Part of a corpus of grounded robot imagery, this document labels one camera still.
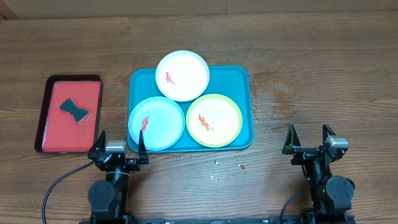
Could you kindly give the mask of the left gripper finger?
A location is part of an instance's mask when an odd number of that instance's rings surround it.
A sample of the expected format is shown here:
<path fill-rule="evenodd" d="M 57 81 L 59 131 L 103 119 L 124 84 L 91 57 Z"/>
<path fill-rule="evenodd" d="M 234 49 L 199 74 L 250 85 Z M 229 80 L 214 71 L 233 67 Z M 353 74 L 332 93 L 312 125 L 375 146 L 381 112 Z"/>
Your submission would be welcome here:
<path fill-rule="evenodd" d="M 148 159 L 148 153 L 144 144 L 143 130 L 139 132 L 138 155 L 140 159 Z"/>
<path fill-rule="evenodd" d="M 105 144 L 106 144 L 106 131 L 103 130 L 101 132 L 99 138 L 96 140 L 96 142 L 90 148 L 89 152 L 102 151 L 105 149 Z"/>

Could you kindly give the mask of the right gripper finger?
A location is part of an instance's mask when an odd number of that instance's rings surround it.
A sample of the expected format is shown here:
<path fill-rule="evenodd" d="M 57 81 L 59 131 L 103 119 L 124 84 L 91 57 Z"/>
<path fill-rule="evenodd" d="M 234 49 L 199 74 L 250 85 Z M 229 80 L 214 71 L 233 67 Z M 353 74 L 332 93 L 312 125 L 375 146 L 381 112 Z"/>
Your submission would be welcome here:
<path fill-rule="evenodd" d="M 323 124 L 322 132 L 323 132 L 323 145 L 331 146 L 336 134 L 333 132 L 333 130 L 330 128 L 330 126 L 327 123 Z"/>
<path fill-rule="evenodd" d="M 290 123 L 282 152 L 283 153 L 296 153 L 297 150 L 299 150 L 299 149 L 301 149 L 301 143 L 297 136 L 297 132 L 295 130 L 294 124 Z"/>

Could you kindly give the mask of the light blue plate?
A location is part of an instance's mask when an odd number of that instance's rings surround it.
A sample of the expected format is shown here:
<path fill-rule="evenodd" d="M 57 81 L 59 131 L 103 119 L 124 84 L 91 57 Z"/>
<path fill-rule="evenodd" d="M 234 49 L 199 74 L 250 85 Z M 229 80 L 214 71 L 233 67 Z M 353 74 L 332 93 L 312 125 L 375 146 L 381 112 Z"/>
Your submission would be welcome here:
<path fill-rule="evenodd" d="M 129 137 L 136 144 L 143 137 L 147 150 L 162 151 L 181 138 L 185 115 L 175 101 L 164 96 L 153 96 L 132 109 L 127 128 Z"/>

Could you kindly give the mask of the white plate with red stain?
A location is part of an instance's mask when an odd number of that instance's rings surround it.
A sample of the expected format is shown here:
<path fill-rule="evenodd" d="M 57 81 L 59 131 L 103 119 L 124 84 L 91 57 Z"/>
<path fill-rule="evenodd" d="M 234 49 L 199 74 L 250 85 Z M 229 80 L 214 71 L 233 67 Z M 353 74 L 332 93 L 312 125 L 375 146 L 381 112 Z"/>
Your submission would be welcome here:
<path fill-rule="evenodd" d="M 174 101 L 191 101 L 206 90 L 210 69 L 198 54 L 178 50 L 167 54 L 155 70 L 155 82 L 160 92 Z"/>

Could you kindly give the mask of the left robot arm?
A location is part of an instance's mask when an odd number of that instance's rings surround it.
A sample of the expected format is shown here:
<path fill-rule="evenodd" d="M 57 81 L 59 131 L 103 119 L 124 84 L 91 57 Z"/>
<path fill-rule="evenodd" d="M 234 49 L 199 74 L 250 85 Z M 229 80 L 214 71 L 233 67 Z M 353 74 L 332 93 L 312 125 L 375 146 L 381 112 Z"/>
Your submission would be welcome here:
<path fill-rule="evenodd" d="M 106 142 L 103 131 L 88 153 L 95 166 L 105 171 L 104 180 L 91 185 L 88 201 L 91 203 L 90 223 L 138 223 L 138 219 L 126 211 L 130 173 L 140 171 L 149 163 L 143 132 L 139 133 L 138 158 L 126 157 L 125 141 Z"/>

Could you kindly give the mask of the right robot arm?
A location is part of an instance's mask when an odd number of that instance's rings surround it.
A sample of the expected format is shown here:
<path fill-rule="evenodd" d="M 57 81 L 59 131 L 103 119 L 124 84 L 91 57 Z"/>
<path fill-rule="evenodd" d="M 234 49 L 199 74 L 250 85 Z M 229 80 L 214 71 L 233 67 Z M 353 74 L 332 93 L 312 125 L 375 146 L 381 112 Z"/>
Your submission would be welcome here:
<path fill-rule="evenodd" d="M 292 165 L 302 168 L 308 187 L 293 195 L 280 211 L 279 223 L 354 223 L 351 199 L 355 184 L 352 180 L 332 175 L 330 164 L 341 159 L 349 148 L 346 138 L 337 136 L 328 124 L 322 126 L 323 141 L 318 147 L 302 147 L 293 124 L 289 125 L 287 138 L 282 149 L 285 155 L 292 155 Z M 302 194 L 309 192 L 312 208 L 300 215 L 285 218 L 287 206 Z"/>

